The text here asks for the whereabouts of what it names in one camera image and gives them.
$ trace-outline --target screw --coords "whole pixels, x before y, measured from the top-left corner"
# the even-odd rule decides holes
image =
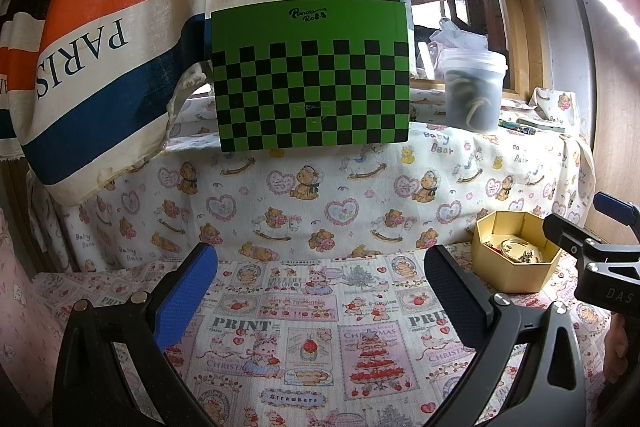
[[[556,313],[558,313],[560,315],[564,315],[566,313],[566,306],[564,305],[564,303],[562,303],[560,301],[556,301],[551,305],[553,306],[553,308],[556,311]]]
[[[89,301],[85,299],[80,299],[79,301],[76,302],[76,304],[74,304],[74,309],[77,312],[83,312],[88,307],[89,307]]]
[[[504,293],[495,294],[494,302],[498,304],[498,306],[508,306],[509,304],[511,304],[510,298],[508,298]]]
[[[146,298],[149,296],[149,294],[145,291],[139,291],[139,292],[135,292],[132,296],[131,296],[131,302],[133,302],[133,304],[142,304],[146,302]]]

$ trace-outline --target plastic bucket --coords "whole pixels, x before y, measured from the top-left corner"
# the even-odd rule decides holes
[[[446,48],[438,56],[446,88],[446,123],[473,132],[498,128],[504,55],[485,50]]]

